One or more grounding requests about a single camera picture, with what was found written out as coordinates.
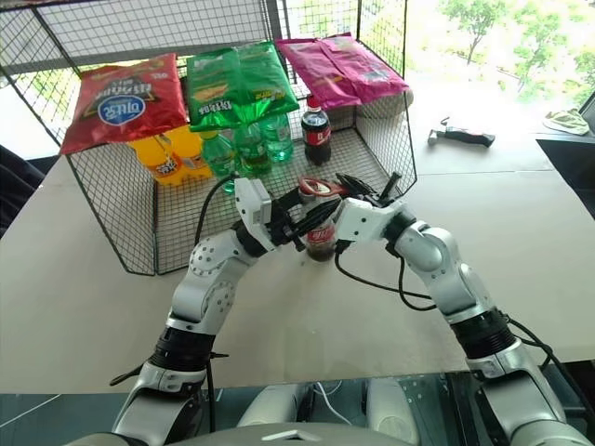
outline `red chip bag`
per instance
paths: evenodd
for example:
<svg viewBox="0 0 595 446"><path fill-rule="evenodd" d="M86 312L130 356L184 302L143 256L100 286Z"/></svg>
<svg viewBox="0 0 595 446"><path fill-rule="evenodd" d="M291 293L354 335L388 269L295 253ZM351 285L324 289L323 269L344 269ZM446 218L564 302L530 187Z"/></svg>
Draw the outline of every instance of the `red chip bag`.
<svg viewBox="0 0 595 446"><path fill-rule="evenodd" d="M152 137L187 124L176 55L83 73L60 154Z"/></svg>

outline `snack bag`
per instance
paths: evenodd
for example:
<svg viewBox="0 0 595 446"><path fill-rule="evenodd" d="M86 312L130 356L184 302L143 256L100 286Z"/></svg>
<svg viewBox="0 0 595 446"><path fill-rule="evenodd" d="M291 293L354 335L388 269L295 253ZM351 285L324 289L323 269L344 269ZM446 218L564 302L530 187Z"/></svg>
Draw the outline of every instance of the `snack bag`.
<svg viewBox="0 0 595 446"><path fill-rule="evenodd" d="M391 67L350 33L276 41L323 109L362 105L409 88Z"/></svg>
<svg viewBox="0 0 595 446"><path fill-rule="evenodd" d="M105 66L83 73L60 154L151 137L185 124L175 54L129 67Z"/></svg>
<svg viewBox="0 0 595 446"><path fill-rule="evenodd" d="M188 59L191 131L249 125L299 108L272 42Z"/></svg>

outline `red bottle cap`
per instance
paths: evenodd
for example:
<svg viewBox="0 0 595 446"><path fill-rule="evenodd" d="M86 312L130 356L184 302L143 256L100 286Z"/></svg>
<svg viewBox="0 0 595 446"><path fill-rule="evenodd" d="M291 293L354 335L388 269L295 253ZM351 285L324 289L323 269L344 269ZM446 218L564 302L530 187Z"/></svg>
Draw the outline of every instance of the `red bottle cap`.
<svg viewBox="0 0 595 446"><path fill-rule="evenodd" d="M311 109L318 109L320 107L320 102L318 102L318 99L315 98L313 95L309 95L306 98L306 104L308 104L308 107L310 107Z"/></svg>

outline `white tabletop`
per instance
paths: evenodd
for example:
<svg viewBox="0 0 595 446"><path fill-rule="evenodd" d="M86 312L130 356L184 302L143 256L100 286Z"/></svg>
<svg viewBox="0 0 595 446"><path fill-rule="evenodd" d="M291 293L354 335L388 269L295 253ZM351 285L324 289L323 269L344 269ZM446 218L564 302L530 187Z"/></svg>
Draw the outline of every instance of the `white tabletop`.
<svg viewBox="0 0 595 446"><path fill-rule="evenodd" d="M469 151L418 149L418 171L432 175L420 175L406 200L455 234L498 305L562 360L593 358L595 223L559 174L543 170L533 144L516 147L527 164L495 144L484 155L492 168L476 169L483 173L473 173ZM453 165L467 168L450 173ZM395 284L396 262L379 243L342 258ZM0 392L126 391L133 380L107 383L152 353L182 276L125 273L61 159L0 242ZM405 283L423 290L412 273ZM415 313L290 247L240 281L215 351L231 355L216 361L222 387L465 369L440 314Z"/></svg>

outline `plastic bottle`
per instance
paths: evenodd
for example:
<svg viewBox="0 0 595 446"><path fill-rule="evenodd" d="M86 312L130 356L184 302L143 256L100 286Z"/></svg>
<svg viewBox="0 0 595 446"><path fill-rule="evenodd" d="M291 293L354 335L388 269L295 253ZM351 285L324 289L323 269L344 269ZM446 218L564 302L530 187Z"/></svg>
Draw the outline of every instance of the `plastic bottle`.
<svg viewBox="0 0 595 446"><path fill-rule="evenodd" d="M233 145L245 177L259 177L271 171L271 159L264 147L258 124L242 125L233 132Z"/></svg>
<svg viewBox="0 0 595 446"><path fill-rule="evenodd" d="M203 140L197 133L191 132L187 125L183 125L166 132L165 136L171 141L165 148L178 156L186 174L198 178L213 176L203 159Z"/></svg>
<svg viewBox="0 0 595 446"><path fill-rule="evenodd" d="M273 162L289 161L294 152L287 114L277 114L258 122L267 153Z"/></svg>
<svg viewBox="0 0 595 446"><path fill-rule="evenodd" d="M203 139L203 158L217 178L226 177L235 172L233 146L217 131L200 132ZM223 190L233 193L233 180L223 185Z"/></svg>
<svg viewBox="0 0 595 446"><path fill-rule="evenodd" d="M181 160L170 154L169 139L163 135L137 139L128 143L135 152L140 163L144 165L153 178L161 184L178 186L186 175Z"/></svg>
<svg viewBox="0 0 595 446"><path fill-rule="evenodd" d="M318 99L309 95L306 103L308 110L301 118L306 158L315 165L322 165L331 159L330 121Z"/></svg>
<svg viewBox="0 0 595 446"><path fill-rule="evenodd" d="M321 197L311 195L298 190L300 200L302 201L302 218L308 212L322 203ZM337 237L335 236L335 222L330 216L322 225L306 234L304 244L306 245L306 253L308 256L317 262L326 262L335 255L335 244Z"/></svg>

